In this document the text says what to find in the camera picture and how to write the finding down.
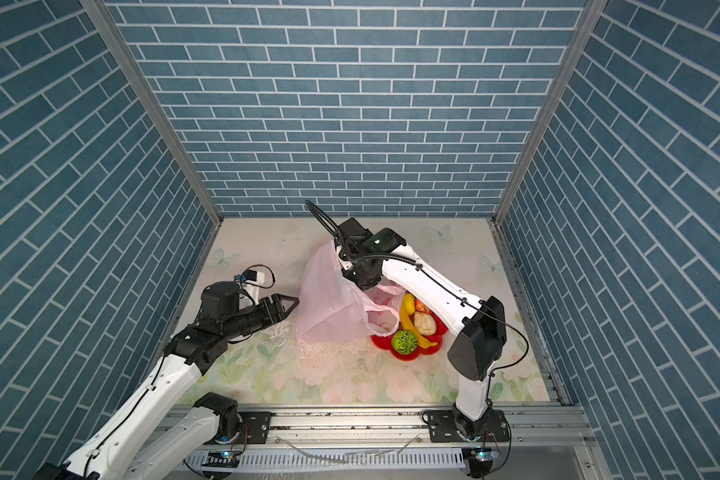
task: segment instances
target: brick wallpaper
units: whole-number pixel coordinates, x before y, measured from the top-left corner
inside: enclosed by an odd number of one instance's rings
[[[0,479],[134,390],[210,230],[77,0],[0,1]]]
[[[614,477],[720,478],[720,2],[608,2],[504,228]]]
[[[225,216],[490,216],[585,0],[233,4],[107,3]]]

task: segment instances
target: pink plastic bag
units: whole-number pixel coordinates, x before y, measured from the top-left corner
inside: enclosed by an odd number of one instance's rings
[[[389,336],[400,323],[405,288],[382,278],[363,292],[342,276],[333,242],[309,259],[294,318],[296,338],[307,343]]]

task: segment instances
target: toy fruit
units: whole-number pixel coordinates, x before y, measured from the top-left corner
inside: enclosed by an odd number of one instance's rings
[[[427,306],[425,304],[423,304],[422,301],[419,299],[416,299],[416,307],[415,308],[416,308],[417,312],[432,313],[432,310],[427,308]]]
[[[422,334],[416,330],[416,327],[413,326],[413,322],[411,321],[411,317],[405,312],[405,306],[400,307],[400,323],[403,325],[404,329],[410,330],[414,335],[416,335],[416,340],[418,340],[418,345],[421,348],[428,349],[431,346],[437,345],[436,342],[430,342],[429,340],[423,338]]]
[[[434,335],[438,329],[432,315],[422,312],[416,312],[413,315],[413,326],[415,326],[416,330],[422,335]]]
[[[418,341],[412,330],[400,330],[392,338],[392,348],[402,355],[411,355],[417,345]]]
[[[405,309],[405,312],[409,315],[413,315],[416,313],[416,306],[415,306],[416,299],[413,298],[413,295],[410,293],[406,293],[403,297],[403,308]]]

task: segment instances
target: red plate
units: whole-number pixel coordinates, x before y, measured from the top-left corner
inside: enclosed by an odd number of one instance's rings
[[[411,360],[415,360],[418,358],[419,355],[433,355],[439,352],[440,349],[443,347],[443,335],[448,332],[448,327],[446,327],[443,321],[440,320],[440,317],[438,317],[434,313],[432,313],[432,318],[434,318],[434,323],[438,326],[438,329],[434,332],[434,334],[426,335],[424,336],[424,338],[430,340],[431,342],[436,342],[437,345],[431,346],[428,349],[423,349],[420,346],[417,346],[416,350],[414,350],[410,355],[401,355],[392,348],[392,338],[394,337],[394,334],[390,336],[371,335],[371,341],[379,349],[389,351],[391,354],[393,354],[394,358],[398,360],[403,360],[404,362],[410,362]],[[400,330],[404,330],[402,323],[398,327],[398,331]]]

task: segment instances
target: brick wall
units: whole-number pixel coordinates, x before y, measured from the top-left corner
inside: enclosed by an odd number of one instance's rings
[[[584,0],[107,4],[225,216],[489,216]]]
[[[77,0],[0,2],[0,478],[135,388],[210,222]]]
[[[610,0],[505,230],[617,478],[720,478],[720,2]]]

